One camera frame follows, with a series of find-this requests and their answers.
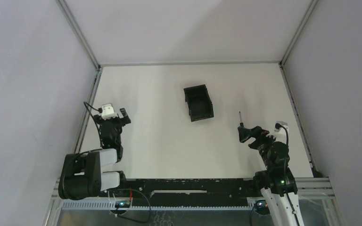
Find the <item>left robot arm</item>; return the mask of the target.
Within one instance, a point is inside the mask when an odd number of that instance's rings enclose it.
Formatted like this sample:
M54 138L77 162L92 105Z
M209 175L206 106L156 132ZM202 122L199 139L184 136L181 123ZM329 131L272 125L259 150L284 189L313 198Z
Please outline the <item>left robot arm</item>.
M100 114L93 116L99 136L99 148L65 156L58 185L61 199L81 200L98 196L110 189L115 195L128 192L128 183L121 172L102 172L106 165L118 163L123 157L121 134L131 123L124 108L116 113L111 105L102 106Z

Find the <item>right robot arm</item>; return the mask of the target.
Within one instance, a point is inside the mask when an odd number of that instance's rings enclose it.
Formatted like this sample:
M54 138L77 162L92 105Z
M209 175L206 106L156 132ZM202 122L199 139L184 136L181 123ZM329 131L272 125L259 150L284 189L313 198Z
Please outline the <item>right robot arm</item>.
M248 147L258 151L265 165L265 170L255 173L253 185L255 193L264 198L266 206L255 202L252 212L267 211L276 226L304 225L296 180L288 167L288 126L277 122L274 131L270 132L260 126L248 129L241 122L238 133L240 143L254 139Z

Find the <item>black handled screwdriver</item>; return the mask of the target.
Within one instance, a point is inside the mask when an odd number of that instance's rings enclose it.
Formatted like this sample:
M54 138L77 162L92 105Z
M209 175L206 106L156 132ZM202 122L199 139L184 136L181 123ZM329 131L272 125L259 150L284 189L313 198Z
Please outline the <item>black handled screwdriver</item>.
M243 120L242 120L241 111L239 111L239 126L240 126L240 127L244 127L244 123L243 123Z

